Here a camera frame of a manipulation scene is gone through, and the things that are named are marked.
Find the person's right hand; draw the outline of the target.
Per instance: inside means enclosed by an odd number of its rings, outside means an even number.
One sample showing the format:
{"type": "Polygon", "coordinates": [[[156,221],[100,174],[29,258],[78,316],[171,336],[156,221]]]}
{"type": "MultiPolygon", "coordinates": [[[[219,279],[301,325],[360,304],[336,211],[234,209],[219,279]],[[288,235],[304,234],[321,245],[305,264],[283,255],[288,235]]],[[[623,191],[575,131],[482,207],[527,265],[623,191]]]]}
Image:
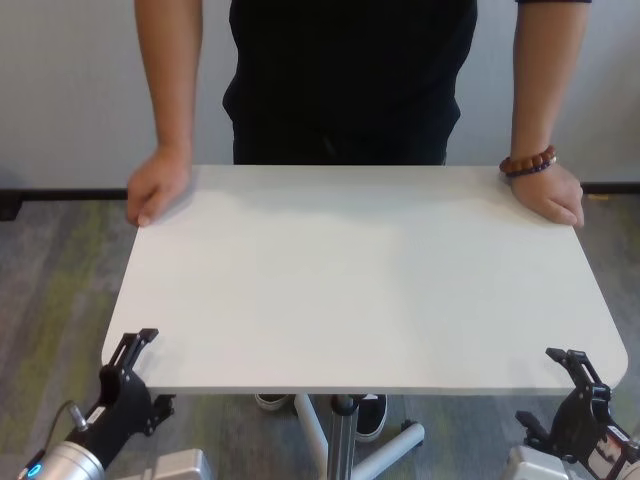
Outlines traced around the person's right hand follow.
{"type": "Polygon", "coordinates": [[[127,220],[146,227],[186,191],[192,172],[189,148],[159,146],[131,175],[127,185],[127,220]]]}

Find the person's left hand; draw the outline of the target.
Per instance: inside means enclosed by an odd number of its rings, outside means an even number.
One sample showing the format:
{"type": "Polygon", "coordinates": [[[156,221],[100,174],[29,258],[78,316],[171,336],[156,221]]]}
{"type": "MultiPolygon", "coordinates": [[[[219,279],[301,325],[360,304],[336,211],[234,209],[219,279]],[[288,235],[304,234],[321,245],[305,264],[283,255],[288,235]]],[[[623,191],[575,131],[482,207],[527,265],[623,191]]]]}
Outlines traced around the person's left hand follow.
{"type": "Polygon", "coordinates": [[[541,217],[555,224],[584,226],[581,184],[559,164],[538,173],[515,177],[510,186],[516,199],[541,217]]]}

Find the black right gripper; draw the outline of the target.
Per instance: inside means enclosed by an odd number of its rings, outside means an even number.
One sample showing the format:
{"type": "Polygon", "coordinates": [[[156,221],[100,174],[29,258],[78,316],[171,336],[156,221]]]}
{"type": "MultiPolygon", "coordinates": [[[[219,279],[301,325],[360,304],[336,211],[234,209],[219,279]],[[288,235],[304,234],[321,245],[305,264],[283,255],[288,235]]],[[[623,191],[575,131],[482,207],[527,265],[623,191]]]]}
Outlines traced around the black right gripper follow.
{"type": "Polygon", "coordinates": [[[525,429],[524,444],[569,463],[584,463],[605,436],[611,390],[584,351],[549,347],[545,354],[568,373],[574,390],[560,404],[550,432],[533,413],[516,412],[516,420],[525,429]]]}

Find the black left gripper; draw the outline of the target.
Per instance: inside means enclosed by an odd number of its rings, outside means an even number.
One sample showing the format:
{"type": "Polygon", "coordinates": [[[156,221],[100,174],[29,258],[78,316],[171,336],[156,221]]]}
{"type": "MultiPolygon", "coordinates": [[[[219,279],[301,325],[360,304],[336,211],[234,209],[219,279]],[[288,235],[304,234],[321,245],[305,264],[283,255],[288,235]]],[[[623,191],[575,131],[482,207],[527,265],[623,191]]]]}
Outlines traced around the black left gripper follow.
{"type": "Polygon", "coordinates": [[[175,396],[158,395],[151,404],[144,381],[134,372],[143,349],[158,334],[155,328],[124,333],[101,368],[100,396],[81,442],[101,465],[110,465],[132,435],[144,432],[152,436],[174,414],[175,396]]]}

